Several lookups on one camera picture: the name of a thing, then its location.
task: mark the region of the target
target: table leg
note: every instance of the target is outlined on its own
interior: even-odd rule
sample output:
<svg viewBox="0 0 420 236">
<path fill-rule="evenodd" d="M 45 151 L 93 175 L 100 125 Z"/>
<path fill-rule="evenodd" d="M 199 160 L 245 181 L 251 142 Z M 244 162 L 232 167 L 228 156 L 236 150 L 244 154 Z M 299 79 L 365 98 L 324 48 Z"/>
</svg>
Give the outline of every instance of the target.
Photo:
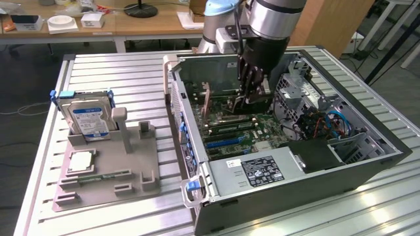
<svg viewBox="0 0 420 236">
<path fill-rule="evenodd" d="M 392 39 L 392 37 L 395 36 L 395 33 L 397 32 L 397 30 L 400 29 L 403 23 L 405 22 L 407 18 L 409 17 L 409 15 L 412 14 L 415 8 L 417 7 L 419 3 L 415 3 L 409 9 L 407 10 L 407 12 L 404 13 L 403 17 L 400 18 L 400 20 L 397 21 L 397 23 L 395 24 L 395 26 L 392 27 L 389 33 L 387 34 L 387 37 L 383 39 L 377 49 L 383 50 L 384 47 L 387 46 L 389 40 Z"/>
<path fill-rule="evenodd" d="M 115 37 L 113 39 L 116 43 L 117 53 L 125 53 L 125 38 L 124 37 Z"/>
<path fill-rule="evenodd" d="M 359 50 L 364 50 L 364 48 L 367 47 L 371 39 L 373 38 L 373 35 L 376 33 L 376 31 L 379 30 L 383 22 L 385 21 L 392 9 L 395 8 L 396 4 L 393 2 L 389 3 L 388 7 L 385 8 L 385 10 L 383 11 L 383 14 L 380 15 L 380 18 L 377 19 L 365 39 L 363 40 L 360 46 L 359 46 Z"/>
<path fill-rule="evenodd" d="M 419 54 L 420 54 L 420 44 L 417 45 L 416 49 L 413 50 L 413 52 L 409 54 L 405 61 L 403 62 L 401 64 L 403 69 L 407 68 L 407 66 L 409 65 L 409 63 L 412 63 L 413 59 L 416 58 Z"/>
</svg>

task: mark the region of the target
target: wooden desk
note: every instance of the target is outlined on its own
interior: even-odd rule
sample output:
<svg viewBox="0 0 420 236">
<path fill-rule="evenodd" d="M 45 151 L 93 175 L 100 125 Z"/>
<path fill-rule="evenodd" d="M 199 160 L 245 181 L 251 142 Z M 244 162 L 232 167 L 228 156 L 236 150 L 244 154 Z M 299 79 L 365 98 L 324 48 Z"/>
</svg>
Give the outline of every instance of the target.
<svg viewBox="0 0 420 236">
<path fill-rule="evenodd" d="M 8 2 L 21 3 L 28 14 L 40 15 L 44 19 L 52 17 L 56 10 L 65 8 L 60 5 L 41 6 L 37 0 L 8 0 Z M 109 8 L 124 8 L 133 2 L 136 0 L 96 0 L 96 4 Z M 201 38 L 203 30 L 187 30 L 180 25 L 176 12 L 188 11 L 187 6 L 168 4 L 168 2 L 177 3 L 177 0 L 151 0 L 151 2 L 159 9 L 157 16 L 152 18 L 133 18 L 125 15 L 121 10 L 116 10 L 104 16 L 103 28 L 83 28 L 80 17 L 76 17 L 79 31 L 60 34 L 49 34 L 45 22 L 41 31 L 37 32 L 19 32 L 16 30 L 3 32 L 0 44 L 113 41 L 117 53 L 125 53 L 124 42 L 127 40 Z"/>
</svg>

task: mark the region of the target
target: white box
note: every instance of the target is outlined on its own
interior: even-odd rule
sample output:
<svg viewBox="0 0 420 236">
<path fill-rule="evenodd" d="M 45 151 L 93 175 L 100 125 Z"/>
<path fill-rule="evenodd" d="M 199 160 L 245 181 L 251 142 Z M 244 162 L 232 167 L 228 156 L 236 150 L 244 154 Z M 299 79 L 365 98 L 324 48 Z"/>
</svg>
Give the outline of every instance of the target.
<svg viewBox="0 0 420 236">
<path fill-rule="evenodd" d="M 48 19 L 49 34 L 79 31 L 76 20 L 69 16 L 53 16 Z"/>
<path fill-rule="evenodd" d="M 11 16 L 17 31 L 40 31 L 43 29 L 41 16 Z"/>
<path fill-rule="evenodd" d="M 359 48 L 359 45 L 360 45 L 363 39 L 364 39 L 364 36 L 356 32 L 352 36 L 352 39 L 349 40 L 349 43 L 347 45 L 347 48 L 345 48 L 343 54 L 356 53 L 357 51 L 355 52 L 355 49 Z"/>
<path fill-rule="evenodd" d="M 103 28 L 104 17 L 103 14 L 88 13 L 81 17 L 81 26 L 84 28 Z"/>
</svg>

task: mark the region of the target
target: warning label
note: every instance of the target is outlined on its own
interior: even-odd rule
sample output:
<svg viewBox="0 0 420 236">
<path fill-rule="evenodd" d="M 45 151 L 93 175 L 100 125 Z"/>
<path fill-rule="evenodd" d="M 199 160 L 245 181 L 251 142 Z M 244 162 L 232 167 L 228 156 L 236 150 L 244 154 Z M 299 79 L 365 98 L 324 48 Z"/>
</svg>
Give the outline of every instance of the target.
<svg viewBox="0 0 420 236">
<path fill-rule="evenodd" d="M 241 162 L 252 187 L 284 180 L 279 166 L 272 156 Z"/>
</svg>

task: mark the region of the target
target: blue drive label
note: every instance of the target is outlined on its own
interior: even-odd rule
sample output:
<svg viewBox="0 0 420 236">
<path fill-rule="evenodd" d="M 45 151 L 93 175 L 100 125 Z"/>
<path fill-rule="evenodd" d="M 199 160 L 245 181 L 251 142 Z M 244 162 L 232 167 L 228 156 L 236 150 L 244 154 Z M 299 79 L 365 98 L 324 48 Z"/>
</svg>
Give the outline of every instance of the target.
<svg viewBox="0 0 420 236">
<path fill-rule="evenodd" d="M 89 138 L 101 139 L 109 133 L 107 122 L 101 119 L 103 109 L 99 107 L 73 110 L 81 133 Z"/>
</svg>

